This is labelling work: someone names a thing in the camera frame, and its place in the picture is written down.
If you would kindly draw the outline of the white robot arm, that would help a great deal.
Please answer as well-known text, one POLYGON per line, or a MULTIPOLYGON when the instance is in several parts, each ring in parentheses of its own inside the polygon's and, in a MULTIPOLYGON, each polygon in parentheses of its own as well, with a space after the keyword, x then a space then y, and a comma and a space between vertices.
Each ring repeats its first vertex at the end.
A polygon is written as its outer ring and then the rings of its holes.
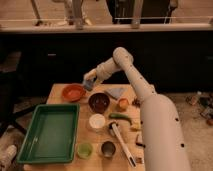
POLYGON ((191 171, 179 115, 174 103, 158 94, 133 65, 133 56, 117 47, 107 61, 83 76, 94 86, 123 70, 140 105, 146 171, 191 171))

